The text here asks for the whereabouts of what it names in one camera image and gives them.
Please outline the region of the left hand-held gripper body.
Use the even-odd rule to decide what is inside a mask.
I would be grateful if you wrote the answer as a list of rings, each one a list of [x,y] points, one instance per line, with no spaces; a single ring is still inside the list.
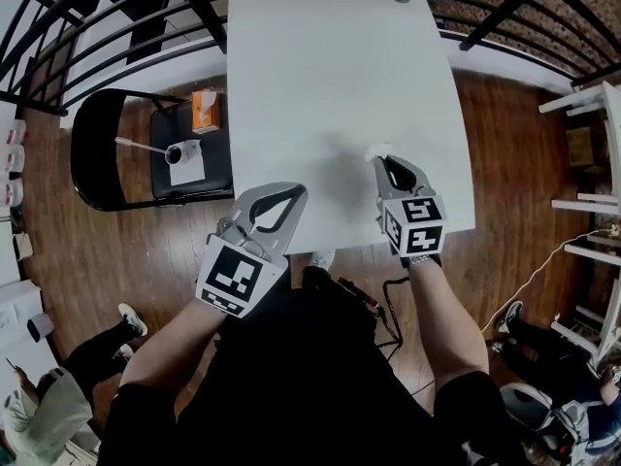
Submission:
[[[268,229],[253,227],[242,213],[225,216],[208,236],[195,297],[223,313],[243,318],[285,274],[290,217]]]

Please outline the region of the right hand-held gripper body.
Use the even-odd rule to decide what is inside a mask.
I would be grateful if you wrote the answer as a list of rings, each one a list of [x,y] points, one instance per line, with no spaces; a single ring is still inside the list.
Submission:
[[[447,222],[444,203],[439,195],[377,197],[381,232],[400,257],[439,253]]]

